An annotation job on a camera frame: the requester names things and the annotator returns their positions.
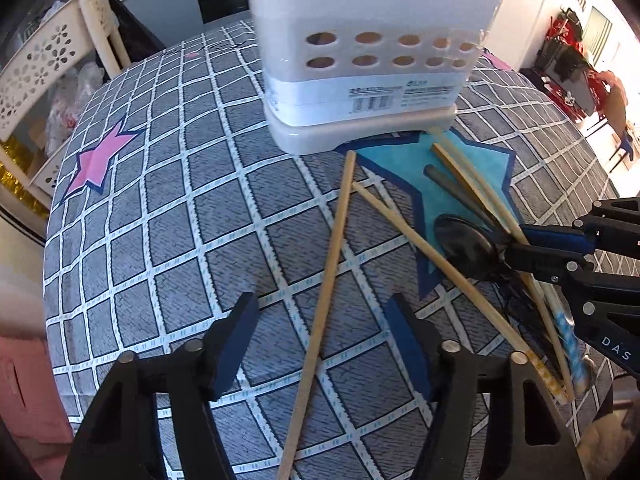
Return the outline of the bamboo chopstick patterned end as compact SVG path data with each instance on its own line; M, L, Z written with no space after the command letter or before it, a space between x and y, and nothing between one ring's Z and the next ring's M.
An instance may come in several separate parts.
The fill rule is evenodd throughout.
M541 359L523 337L511 326L486 297L472 285L446 258L441 255L427 240L405 222L400 214L396 214L388 208L382 200L378 200L366 188L357 182L352 182L352 189L362 196L374 209L388 220L406 239L416 246L422 254L445 274L446 278L463 292L472 304L480 311L486 320L495 327L503 338L518 352L525 354L529 362L533 364L538 375L547 386L548 390L561 404L567 404L574 400L574 394L570 391L570 380L564 380L562 386L549 372Z

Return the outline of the grey handled spoon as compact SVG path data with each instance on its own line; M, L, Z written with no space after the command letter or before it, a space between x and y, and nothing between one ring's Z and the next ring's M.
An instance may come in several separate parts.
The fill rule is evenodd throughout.
M448 179L445 174L437 169L433 165L426 165L423 169L425 177L431 179L440 188L442 188L451 197L457 200L462 206L482 220L488 226L506 232L506 229L500 224L498 219L491 214L485 206L477 203L471 196L462 188L460 184L454 183L453 180Z

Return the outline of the black plastic spoon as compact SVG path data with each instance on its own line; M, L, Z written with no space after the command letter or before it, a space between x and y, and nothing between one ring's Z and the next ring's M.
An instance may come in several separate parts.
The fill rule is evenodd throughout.
M436 242L447 261L466 278L486 281L501 272L502 253L512 242L510 235L454 216L441 214L434 221Z

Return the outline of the cream perforated storage rack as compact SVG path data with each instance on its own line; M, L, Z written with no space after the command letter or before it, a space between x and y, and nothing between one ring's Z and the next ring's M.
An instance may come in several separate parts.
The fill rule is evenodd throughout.
M43 21L1 72L1 140L92 51L110 78L131 65L108 0L70 0Z

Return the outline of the bamboo chopstick blue pattern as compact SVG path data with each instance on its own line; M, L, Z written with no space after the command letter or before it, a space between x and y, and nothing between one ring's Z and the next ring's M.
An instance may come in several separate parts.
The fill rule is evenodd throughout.
M489 183L474 168L472 162L444 135L442 130L429 128L434 136L432 151L449 168L456 179L481 204L490 218L495 219L506 234L518 244L528 246L528 241L511 211ZM575 400L575 393L584 394L589 388L589 375L579 355L577 338L566 318L560 297L551 284L540 282L533 274L518 272L529 290L539 314L548 330L556 358L558 359L567 399Z

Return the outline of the long bamboo chopstick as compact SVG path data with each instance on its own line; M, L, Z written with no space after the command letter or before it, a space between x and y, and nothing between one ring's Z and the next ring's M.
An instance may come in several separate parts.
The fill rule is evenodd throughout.
M316 376L323 333L326 328L326 320L329 316L337 266L340 261L355 166L356 153L354 151L348 151L345 155L340 195L338 196L336 216L332 226L328 255L326 256L326 265L324 266L320 292L316 310L314 311L314 324L312 324L294 408L290 424L288 425L288 435L286 436L277 473L278 480L288 480L288 478L290 478L299 437L304 426L312 384L314 383L314 376Z

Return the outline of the white utensil holder caddy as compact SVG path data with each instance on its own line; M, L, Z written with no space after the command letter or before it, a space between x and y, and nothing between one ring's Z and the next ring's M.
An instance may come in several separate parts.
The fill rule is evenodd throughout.
M277 146L446 130L502 0L248 0Z

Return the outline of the thin bamboo chopstick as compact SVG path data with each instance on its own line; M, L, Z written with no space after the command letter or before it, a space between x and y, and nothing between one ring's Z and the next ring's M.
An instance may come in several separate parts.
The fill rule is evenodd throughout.
M500 224L506 229L506 232L510 235L516 234L518 224L510 215L510 211L506 210L506 206L500 203L497 196L492 196L494 190L488 185L480 183L479 180L474 179L470 175L470 170L466 168L463 162L460 162L460 156L454 157L450 151L447 151L442 144L436 142L432 145L432 151L438 157L438 159L447 167L457 182L464 188L465 192L476 200L482 206L485 206L488 211L493 214ZM524 273L518 271L518 275L525 283L535 301L538 312L541 316L544 327L549 334L553 350L556 358L558 359L561 375L564 382L567 399L570 401L575 400L574 385L572 378L570 377L570 367L567 362L567 355L561 344L561 339L558 334L555 322L552 318L552 304L550 302L551 297L548 295L548 286L542 286L530 273Z

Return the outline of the grey checkered tablecloth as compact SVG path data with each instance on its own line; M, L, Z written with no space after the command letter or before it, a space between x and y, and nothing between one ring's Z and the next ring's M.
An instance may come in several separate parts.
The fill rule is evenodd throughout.
M254 24L236 20L128 68L91 98L61 162L44 246L52 374L76 434L67 479L130 479L138 448L124 430L155 429L145 479L186 476L161 386L111 392L100 443L86 414L118 359L152 364L198 344L246 292L257 325L212 412L236 478L276 476L314 322L343 177L342 150L277 147L262 104ZM405 479L434 405L412 388L384 315L405 297L462 348L512 348L420 250L371 206L380 200L423 237L466 209L429 179L424 133L356 147L344 242L320 364L292 475Z

